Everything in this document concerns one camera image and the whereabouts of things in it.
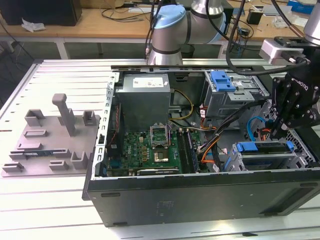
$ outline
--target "computer case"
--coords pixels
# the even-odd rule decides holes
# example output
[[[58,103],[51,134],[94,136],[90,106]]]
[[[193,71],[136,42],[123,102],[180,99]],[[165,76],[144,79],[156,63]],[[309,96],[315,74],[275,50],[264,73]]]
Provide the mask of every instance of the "computer case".
[[[22,18],[44,25],[75,26],[81,17],[80,0],[0,0],[1,15],[8,25]]]
[[[139,72],[142,75],[151,74],[150,77],[152,74],[164,74],[167,71],[177,71],[177,73],[190,71],[191,76],[202,72],[208,76],[206,71],[212,69],[211,66],[196,65],[183,66],[182,69],[181,67],[158,68],[136,65],[119,65],[112,68],[115,71],[112,74],[115,76],[111,76],[108,80],[111,87],[108,88],[106,95],[106,119],[111,110],[110,104],[114,94],[112,86],[115,85],[112,81],[117,78],[116,74],[119,74],[117,71],[127,71],[132,74],[134,70],[136,74]],[[254,66],[251,69],[261,71],[263,68]],[[176,85],[176,88],[180,85],[188,86],[188,79],[186,77],[183,82],[176,85],[177,79],[170,77],[168,84]],[[267,96],[272,91],[272,78],[264,75],[257,79],[256,84],[261,89],[261,93],[266,91]],[[243,81],[246,85],[251,84],[248,79]],[[263,107],[257,107],[256,110],[251,109],[254,112],[243,117],[251,118],[251,115],[261,115],[265,118],[273,118],[274,112],[267,109],[270,109],[269,102]],[[105,135],[107,128],[107,121],[100,122],[98,134]],[[239,130],[230,129],[221,135],[219,147],[231,149],[225,143],[239,142],[243,137]],[[90,199],[93,202],[105,227],[286,216],[320,193],[318,146],[320,139],[310,127],[290,131],[285,139],[295,144],[297,153],[304,156],[308,167],[171,175],[139,175],[133,174],[129,169],[129,175],[123,177],[108,172],[110,167],[105,154],[106,143],[102,142],[96,144],[93,164],[92,162],[89,164],[83,199]]]

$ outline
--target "blue plastic latch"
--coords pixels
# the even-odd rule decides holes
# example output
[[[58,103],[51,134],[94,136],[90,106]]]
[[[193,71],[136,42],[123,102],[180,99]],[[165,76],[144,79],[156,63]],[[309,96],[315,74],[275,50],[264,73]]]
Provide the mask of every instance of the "blue plastic latch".
[[[211,81],[217,92],[234,92],[236,88],[230,82],[230,77],[224,71],[211,71]]]
[[[286,145],[288,146],[291,152],[295,150],[295,145],[291,141],[286,141]]]
[[[239,152],[256,152],[258,148],[253,141],[239,142],[236,145]]]
[[[244,151],[244,149],[243,149],[243,147],[242,147],[242,144],[241,143],[237,143],[236,145],[236,149],[238,149],[238,152],[243,152]]]

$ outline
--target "white label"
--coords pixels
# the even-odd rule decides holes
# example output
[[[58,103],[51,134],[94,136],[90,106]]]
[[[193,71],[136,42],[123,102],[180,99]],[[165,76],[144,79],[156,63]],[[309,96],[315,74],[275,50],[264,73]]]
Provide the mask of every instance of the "white label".
[[[216,164],[213,164],[213,170],[216,172],[216,173],[219,173],[220,172],[220,169],[218,168],[218,166]]]
[[[233,86],[242,86],[242,83],[240,81],[234,81],[232,82]]]
[[[38,156],[38,153],[36,153],[36,152],[26,152],[24,155],[25,156]]]
[[[206,117],[206,110],[200,110],[200,115],[202,118]]]
[[[135,77],[133,79],[134,88],[163,88],[162,77]]]
[[[221,149],[224,154],[228,154],[228,150],[226,148]]]

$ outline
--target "black box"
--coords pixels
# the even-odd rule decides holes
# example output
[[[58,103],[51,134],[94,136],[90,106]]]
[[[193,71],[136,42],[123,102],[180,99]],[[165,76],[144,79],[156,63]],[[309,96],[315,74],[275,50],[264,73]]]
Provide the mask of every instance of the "black box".
[[[20,25],[23,18],[31,23],[75,26],[82,13],[80,0],[0,0],[0,10],[8,25]]]
[[[262,14],[264,14],[262,11],[249,11],[246,22],[248,24],[258,25],[260,23]]]

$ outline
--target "black computer side panel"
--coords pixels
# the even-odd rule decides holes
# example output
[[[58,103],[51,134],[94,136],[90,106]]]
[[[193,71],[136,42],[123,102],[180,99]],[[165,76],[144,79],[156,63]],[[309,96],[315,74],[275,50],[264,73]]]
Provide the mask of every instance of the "black computer side panel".
[[[319,170],[90,180],[106,227],[285,216],[320,193]]]

